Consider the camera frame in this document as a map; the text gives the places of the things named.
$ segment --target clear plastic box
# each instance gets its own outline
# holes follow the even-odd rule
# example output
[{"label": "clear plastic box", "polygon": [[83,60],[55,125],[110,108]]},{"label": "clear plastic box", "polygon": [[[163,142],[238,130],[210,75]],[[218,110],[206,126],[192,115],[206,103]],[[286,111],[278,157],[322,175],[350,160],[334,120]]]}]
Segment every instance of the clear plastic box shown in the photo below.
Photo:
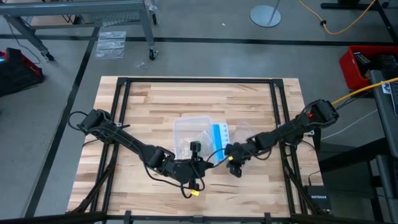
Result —
[{"label": "clear plastic box", "polygon": [[[213,153],[211,119],[207,116],[193,118],[178,118],[174,121],[175,158],[190,159],[192,151],[190,143],[199,141],[201,150],[198,153],[204,160]],[[209,162],[215,162],[213,156]]]}]

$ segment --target wooden table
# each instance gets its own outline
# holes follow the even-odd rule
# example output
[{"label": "wooden table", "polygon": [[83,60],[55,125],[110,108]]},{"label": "wooden table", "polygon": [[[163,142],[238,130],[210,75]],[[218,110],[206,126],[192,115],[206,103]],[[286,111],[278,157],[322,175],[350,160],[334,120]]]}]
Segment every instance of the wooden table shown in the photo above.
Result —
[{"label": "wooden table", "polygon": [[[117,79],[102,77],[94,108],[111,110]],[[304,107],[299,80],[285,78],[284,85],[290,117],[293,118]],[[259,83],[133,83],[124,120],[124,124],[131,124],[131,127],[125,131],[146,144],[163,146],[171,151],[174,149],[173,123],[180,117],[209,116],[214,123],[228,123],[229,133],[245,128],[271,131],[275,129],[275,119],[270,94],[269,85]],[[119,119],[122,97],[123,93],[115,121]],[[279,111],[284,122],[281,107]],[[87,136],[86,141],[92,139],[93,136]],[[74,209],[94,186],[102,146],[96,141],[83,148],[69,210]],[[300,144],[297,156],[305,185],[308,175],[319,170],[317,155],[311,146]],[[263,217],[264,212],[269,212],[272,217],[290,216],[277,146],[268,160],[250,160],[243,167],[241,178],[232,176],[221,165],[208,170],[204,181],[204,192],[185,199],[179,188],[150,179],[138,155],[120,147],[108,214],[124,215],[125,210],[131,210],[134,215]],[[321,185],[320,173],[312,175],[311,181],[313,185]],[[103,195],[104,187],[98,208],[101,208]],[[294,185],[293,195],[299,212]]]}]

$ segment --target cart wheel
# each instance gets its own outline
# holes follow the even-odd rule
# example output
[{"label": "cart wheel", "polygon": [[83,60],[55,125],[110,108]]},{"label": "cart wheel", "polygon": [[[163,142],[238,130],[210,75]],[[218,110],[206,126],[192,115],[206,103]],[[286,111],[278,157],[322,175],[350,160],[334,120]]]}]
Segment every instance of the cart wheel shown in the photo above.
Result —
[{"label": "cart wheel", "polygon": [[44,57],[51,62],[54,61],[54,57],[50,54],[50,52],[47,52],[47,54],[45,54]]},{"label": "cart wheel", "polygon": [[155,52],[154,52],[154,50],[152,50],[152,49],[150,49],[149,50],[149,59],[150,60],[155,60]]},{"label": "cart wheel", "polygon": [[388,8],[388,5],[390,5],[389,2],[384,2],[381,4],[381,7],[383,7],[385,9],[385,8]]},{"label": "cart wheel", "polygon": [[156,19],[156,14],[152,14],[152,22],[154,23],[154,25],[157,25],[157,19]]}]

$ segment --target yellow tag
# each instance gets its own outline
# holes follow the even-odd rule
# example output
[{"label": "yellow tag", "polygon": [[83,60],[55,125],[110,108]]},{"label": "yellow tag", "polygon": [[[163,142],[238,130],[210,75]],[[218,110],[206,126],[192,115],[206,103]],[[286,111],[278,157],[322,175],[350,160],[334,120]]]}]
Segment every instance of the yellow tag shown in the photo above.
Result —
[{"label": "yellow tag", "polygon": [[199,191],[191,190],[191,194],[193,194],[194,196],[199,196]]}]

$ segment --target gray floor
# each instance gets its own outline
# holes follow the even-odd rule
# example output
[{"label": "gray floor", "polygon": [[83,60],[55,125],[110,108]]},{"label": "gray floor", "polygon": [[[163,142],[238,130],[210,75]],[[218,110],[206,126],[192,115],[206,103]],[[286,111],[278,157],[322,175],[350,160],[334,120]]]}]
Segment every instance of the gray floor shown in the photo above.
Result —
[{"label": "gray floor", "polygon": [[[321,10],[318,1],[305,2],[328,20],[330,30],[340,30],[361,13]],[[159,0],[160,26],[154,28],[154,34],[157,37],[391,41],[376,12],[369,12],[347,33],[331,36],[324,33],[317,18],[297,1],[281,1],[282,22],[274,28],[261,28],[250,21],[249,11],[255,5],[264,3],[273,5],[275,1]],[[386,10],[398,31],[397,12],[398,9]],[[125,30],[128,36],[142,35],[140,27],[109,27],[102,30]],[[57,29],[38,30],[37,33],[90,35],[91,31]],[[0,33],[9,34],[3,20],[0,20]],[[21,43],[39,55],[25,40]],[[57,59],[57,62],[42,59],[40,67],[46,74],[46,81],[36,88],[0,98],[0,170],[7,171],[0,173],[0,219],[20,217],[24,213],[87,42],[46,40],[44,44]],[[6,47],[19,48],[15,40],[1,40],[0,49]],[[348,92],[338,63],[347,47],[157,43],[157,48],[160,53],[154,62],[148,61],[146,43],[143,42],[127,42],[121,59],[96,60],[91,56],[72,111],[92,109],[98,83],[104,75],[295,77],[300,79],[306,103],[318,98],[334,100]],[[30,53],[22,51],[34,60]],[[149,68],[136,68],[139,62],[147,63]],[[358,100],[343,108],[340,120],[324,130],[323,135],[343,129],[375,108],[373,100]],[[382,136],[379,118],[374,113],[325,142],[359,146]],[[82,134],[70,128],[65,130],[36,215],[65,212],[82,143]],[[338,216],[373,218],[368,199],[341,191],[363,190],[361,187],[367,180],[356,175],[356,171],[362,168],[357,166],[324,175]]]}]

